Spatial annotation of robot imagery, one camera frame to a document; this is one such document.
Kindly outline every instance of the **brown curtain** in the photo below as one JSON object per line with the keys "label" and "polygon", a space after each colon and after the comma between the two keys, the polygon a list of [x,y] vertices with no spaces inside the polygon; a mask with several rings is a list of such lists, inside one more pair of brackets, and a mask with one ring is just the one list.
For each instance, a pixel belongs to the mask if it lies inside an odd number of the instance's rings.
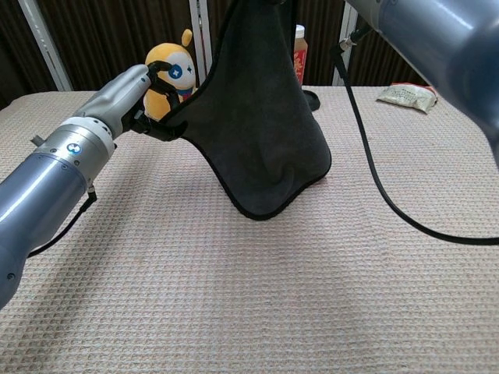
{"label": "brown curtain", "polygon": [[[38,0],[75,90],[98,90],[192,28],[187,0]],[[195,59],[193,42],[189,52]]]}
{"label": "brown curtain", "polygon": [[353,48],[349,76],[353,86],[389,86],[393,82],[427,85],[398,52],[375,32],[371,32]]}
{"label": "brown curtain", "polygon": [[[331,85],[333,67],[329,52],[333,44],[338,43],[345,1],[296,1],[298,2],[296,21],[305,26],[305,38],[309,45],[303,84]],[[208,0],[207,2],[212,48],[216,45],[218,33],[231,2],[231,0]]]}
{"label": "brown curtain", "polygon": [[1,0],[0,14],[0,108],[26,94],[56,90],[17,0]]}

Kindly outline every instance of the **beige tablecloth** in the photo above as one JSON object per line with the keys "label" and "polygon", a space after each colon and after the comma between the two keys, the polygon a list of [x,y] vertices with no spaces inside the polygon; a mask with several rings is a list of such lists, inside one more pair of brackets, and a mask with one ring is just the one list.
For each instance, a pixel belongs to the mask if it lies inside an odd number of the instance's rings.
{"label": "beige tablecloth", "polygon": [[[28,261],[0,311],[0,372],[499,372],[499,248],[401,221],[370,176],[342,88],[314,87],[329,175],[266,222],[242,216],[183,140],[127,133],[98,202]],[[356,88],[380,176],[405,211],[499,235],[499,172],[470,120]],[[0,112],[0,178],[91,93]]]}

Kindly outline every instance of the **yellow plush toy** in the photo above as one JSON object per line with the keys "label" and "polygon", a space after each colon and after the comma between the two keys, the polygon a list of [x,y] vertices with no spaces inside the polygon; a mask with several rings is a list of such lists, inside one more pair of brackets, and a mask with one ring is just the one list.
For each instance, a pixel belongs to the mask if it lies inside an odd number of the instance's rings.
{"label": "yellow plush toy", "polygon": [[[158,76],[177,89],[182,102],[189,97],[196,85],[196,70],[193,59],[185,49],[193,39],[193,32],[185,30],[182,35],[182,45],[173,43],[159,44],[149,51],[146,65],[154,61],[165,61],[172,65],[167,72],[160,72]],[[162,119],[169,111],[170,104],[165,95],[148,90],[143,98],[143,106],[147,117],[156,121]]]}

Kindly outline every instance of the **bottle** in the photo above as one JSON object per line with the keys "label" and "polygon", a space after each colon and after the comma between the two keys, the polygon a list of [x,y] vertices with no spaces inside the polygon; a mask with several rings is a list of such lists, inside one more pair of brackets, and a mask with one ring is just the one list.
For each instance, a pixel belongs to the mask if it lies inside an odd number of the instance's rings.
{"label": "bottle", "polygon": [[305,73],[305,64],[306,64],[306,53],[308,49],[309,46],[305,41],[305,27],[302,25],[296,25],[294,65],[295,65],[296,76],[298,78],[300,85],[303,84],[303,75]]}

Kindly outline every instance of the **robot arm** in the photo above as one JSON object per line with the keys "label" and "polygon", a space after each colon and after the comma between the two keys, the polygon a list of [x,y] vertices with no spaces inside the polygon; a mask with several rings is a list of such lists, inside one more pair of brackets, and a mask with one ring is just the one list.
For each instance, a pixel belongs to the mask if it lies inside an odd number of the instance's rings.
{"label": "robot arm", "polygon": [[482,129],[499,166],[499,1],[347,2]]}
{"label": "robot arm", "polygon": [[116,77],[47,139],[36,136],[37,149],[0,184],[0,309],[16,293],[30,253],[51,240],[93,188],[115,151],[114,139],[130,129],[161,140],[182,134],[142,109],[149,89],[167,95],[172,108],[179,104],[175,88],[157,77],[170,68],[135,65]]}

